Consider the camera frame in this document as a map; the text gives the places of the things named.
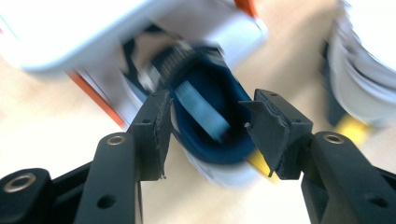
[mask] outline black plastic bracket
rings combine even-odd
[[[240,102],[251,112],[247,125],[254,144],[280,179],[298,179],[300,144],[312,135],[313,123],[280,95],[256,90],[254,101]]]

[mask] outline beige floor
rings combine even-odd
[[[336,0],[256,0],[269,28],[267,42],[234,73],[253,94],[281,94],[311,118],[314,132],[329,131],[325,90],[318,73],[323,39]],[[53,177],[92,159],[97,142],[120,128],[67,77],[36,79],[0,60],[0,177],[42,167]],[[374,132],[361,151],[396,173],[395,127]],[[143,184],[146,223],[308,223],[299,181],[260,178],[242,189],[205,181],[172,139],[167,179]]]

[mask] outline orange part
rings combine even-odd
[[[78,73],[67,73],[69,77],[91,97],[122,129],[126,127],[126,123],[119,114],[111,107],[111,105],[103,99],[103,97]]]
[[[254,0],[234,0],[237,7],[248,14],[250,17],[259,18]]]

